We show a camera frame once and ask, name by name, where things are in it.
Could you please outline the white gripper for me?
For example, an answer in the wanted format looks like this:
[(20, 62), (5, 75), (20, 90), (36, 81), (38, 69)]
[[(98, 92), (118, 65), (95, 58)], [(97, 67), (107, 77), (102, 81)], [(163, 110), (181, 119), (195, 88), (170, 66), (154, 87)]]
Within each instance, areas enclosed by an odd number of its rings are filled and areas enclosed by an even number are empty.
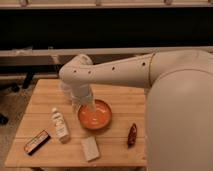
[(93, 92), (89, 84), (74, 84), (71, 86), (71, 99), (80, 105), (88, 104), (91, 112), (96, 111), (96, 104), (93, 100)]

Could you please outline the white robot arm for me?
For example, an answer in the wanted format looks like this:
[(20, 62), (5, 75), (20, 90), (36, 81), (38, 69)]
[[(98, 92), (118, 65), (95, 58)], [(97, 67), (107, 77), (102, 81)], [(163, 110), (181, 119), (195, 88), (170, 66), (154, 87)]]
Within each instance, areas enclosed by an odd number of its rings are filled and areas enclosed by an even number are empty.
[(147, 88), (148, 171), (213, 171), (213, 54), (157, 52), (98, 65), (80, 54), (59, 77), (80, 104), (92, 100), (92, 83)]

